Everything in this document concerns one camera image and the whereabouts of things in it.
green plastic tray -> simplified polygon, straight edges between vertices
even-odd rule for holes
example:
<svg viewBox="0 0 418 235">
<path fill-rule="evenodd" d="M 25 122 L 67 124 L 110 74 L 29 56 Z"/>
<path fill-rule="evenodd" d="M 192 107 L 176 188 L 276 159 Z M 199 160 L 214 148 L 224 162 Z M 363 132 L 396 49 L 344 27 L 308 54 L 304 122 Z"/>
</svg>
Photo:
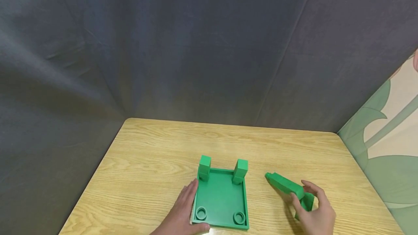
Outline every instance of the green plastic tray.
<svg viewBox="0 0 418 235">
<path fill-rule="evenodd" d="M 211 226 L 239 230 L 250 228 L 245 180 L 235 185 L 233 174 L 234 170 L 211 168 L 209 180 L 199 180 L 192 211 L 193 223 L 206 222 Z"/>
</svg>

green plastic bracket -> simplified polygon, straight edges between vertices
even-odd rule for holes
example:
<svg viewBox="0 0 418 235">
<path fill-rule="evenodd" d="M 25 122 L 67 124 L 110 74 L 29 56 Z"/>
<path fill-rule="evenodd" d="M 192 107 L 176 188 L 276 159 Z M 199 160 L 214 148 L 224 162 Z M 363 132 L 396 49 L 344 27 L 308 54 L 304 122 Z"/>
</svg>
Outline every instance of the green plastic bracket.
<svg viewBox="0 0 418 235">
<path fill-rule="evenodd" d="M 206 155 L 202 155 L 199 162 L 199 169 L 197 170 L 198 176 L 204 182 L 209 180 L 210 162 L 211 158 Z"/>
<path fill-rule="evenodd" d="M 283 191 L 286 194 L 290 194 L 291 192 L 296 194 L 300 201 L 300 205 L 302 205 L 306 211 L 312 211 L 315 199 L 315 196 L 312 193 L 305 192 L 302 186 L 292 182 L 280 174 L 267 172 L 265 177 L 272 186 L 276 187 L 280 191 Z M 295 214 L 295 219 L 299 220 L 298 214 Z"/>
<path fill-rule="evenodd" d="M 235 165 L 234 174 L 233 174 L 233 184 L 240 184 L 244 180 L 245 175 L 248 171 L 248 161 L 243 159 L 238 159 L 237 164 Z"/>
<path fill-rule="evenodd" d="M 303 190 L 302 186 L 292 182 L 280 174 L 267 172 L 265 177 L 271 185 L 275 186 L 277 189 L 283 191 L 286 194 L 293 192 L 296 194 L 299 200 L 305 196 L 305 191 Z"/>
<path fill-rule="evenodd" d="M 314 200 L 315 196 L 312 193 L 305 192 L 305 197 L 300 200 L 300 205 L 306 210 L 306 211 L 312 211 L 312 208 L 314 206 Z M 299 220 L 299 216 L 296 213 L 295 219 Z"/>
</svg>

right hand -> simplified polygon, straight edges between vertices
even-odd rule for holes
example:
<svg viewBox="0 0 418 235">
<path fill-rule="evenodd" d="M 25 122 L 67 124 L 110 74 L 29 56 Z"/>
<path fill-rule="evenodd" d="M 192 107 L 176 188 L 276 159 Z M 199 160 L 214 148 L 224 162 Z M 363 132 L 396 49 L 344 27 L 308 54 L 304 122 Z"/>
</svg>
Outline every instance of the right hand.
<svg viewBox="0 0 418 235">
<path fill-rule="evenodd" d="M 299 215 L 300 223 L 305 235 L 332 235 L 336 214 L 323 189 L 315 184 L 302 180 L 303 190 L 310 192 L 318 198 L 318 208 L 306 211 L 300 205 L 298 197 L 291 193 L 292 203 Z"/>
</svg>

dark gray fabric backdrop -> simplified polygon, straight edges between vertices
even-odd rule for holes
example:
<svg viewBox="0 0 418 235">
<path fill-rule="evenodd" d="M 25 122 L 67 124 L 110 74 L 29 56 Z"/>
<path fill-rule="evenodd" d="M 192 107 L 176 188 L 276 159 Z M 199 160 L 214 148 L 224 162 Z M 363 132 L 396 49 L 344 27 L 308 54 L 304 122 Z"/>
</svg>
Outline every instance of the dark gray fabric backdrop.
<svg viewBox="0 0 418 235">
<path fill-rule="evenodd" d="M 0 234 L 57 234 L 128 117 L 338 131 L 416 2 L 0 0 Z"/>
</svg>

wood grain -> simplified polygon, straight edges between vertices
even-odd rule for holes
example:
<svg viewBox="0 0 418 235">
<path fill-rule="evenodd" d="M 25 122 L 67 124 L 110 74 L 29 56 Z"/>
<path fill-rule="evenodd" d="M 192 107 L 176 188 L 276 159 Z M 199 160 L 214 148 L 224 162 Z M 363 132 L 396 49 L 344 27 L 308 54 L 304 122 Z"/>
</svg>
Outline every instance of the wood grain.
<svg viewBox="0 0 418 235">
<path fill-rule="evenodd" d="M 335 234 L 402 234 L 334 133 L 127 119 L 60 235 L 149 234 L 196 176 L 202 154 L 214 168 L 249 161 L 250 230 L 209 234 L 303 234 L 289 197 L 264 178 L 274 171 L 325 189 L 337 213 Z"/>
</svg>

